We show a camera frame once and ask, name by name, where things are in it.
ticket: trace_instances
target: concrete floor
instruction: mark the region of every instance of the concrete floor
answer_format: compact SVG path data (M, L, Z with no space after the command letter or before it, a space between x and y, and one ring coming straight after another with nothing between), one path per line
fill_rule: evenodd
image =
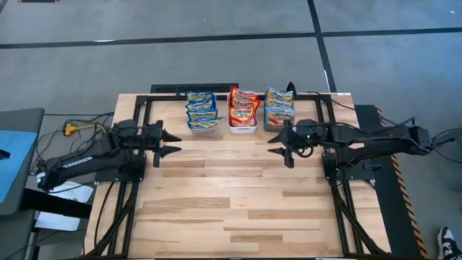
M323 31L462 26L459 0L315 0L315 5ZM9 0L0 14L0 44L279 32L313 32L306 1ZM462 34L325 42L338 91L352 92L356 103L379 105L395 121L416 116L435 133L462 124ZM0 111L104 113L113 111L118 93L149 92L151 84L239 82L243 89L263 90L293 81L299 91L327 91L315 38L0 50L0 68ZM46 117L42 132L63 120ZM70 142L62 137L47 155L66 152ZM427 250L436 257L441 225L462 241L461 166L436 154L398 157ZM44 246L40 259L77 256L82 238Z

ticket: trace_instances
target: wooden tabletop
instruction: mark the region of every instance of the wooden tabletop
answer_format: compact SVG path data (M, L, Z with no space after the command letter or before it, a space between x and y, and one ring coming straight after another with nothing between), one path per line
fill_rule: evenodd
M120 94L114 122L131 119L136 96ZM332 94L341 104L353 106L350 95ZM231 134L227 128L226 101L218 101L219 128L213 134L192 134L186 124L185 101L155 101L150 122L162 119L166 130L183 148L147 169L139 185L128 257L313 257L341 256L339 232L330 186L321 164L322 147L308 159L295 156L295 168L284 166L283 157L269 148L276 133ZM317 119L315 104L296 100L296 117ZM338 122L358 126L354 111L334 104ZM263 122L263 108L258 109ZM357 218L372 239L389 251L377 195L364 181L350 181ZM85 249L93 248L95 226L109 183L97 187L85 237ZM113 221L118 183L110 192L97 239ZM350 250L352 230L346 222ZM125 223L119 229L116 253L120 253Z

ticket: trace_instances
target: shoe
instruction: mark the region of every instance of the shoe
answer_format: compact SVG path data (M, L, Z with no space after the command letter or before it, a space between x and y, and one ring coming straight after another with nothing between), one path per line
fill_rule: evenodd
M440 229L438 233L438 246L440 248L439 260L455 260L462 255L454 240L453 233L448 227Z

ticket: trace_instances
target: plastic container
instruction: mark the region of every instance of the plastic container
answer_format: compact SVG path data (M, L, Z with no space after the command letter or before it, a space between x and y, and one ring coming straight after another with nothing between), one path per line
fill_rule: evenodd
M232 127L230 125L230 94L227 93L227 102L228 102L228 127L230 128L230 132L232 134L253 134L258 127L258 119L255 117L255 121L257 122L256 126L243 126L243 127Z

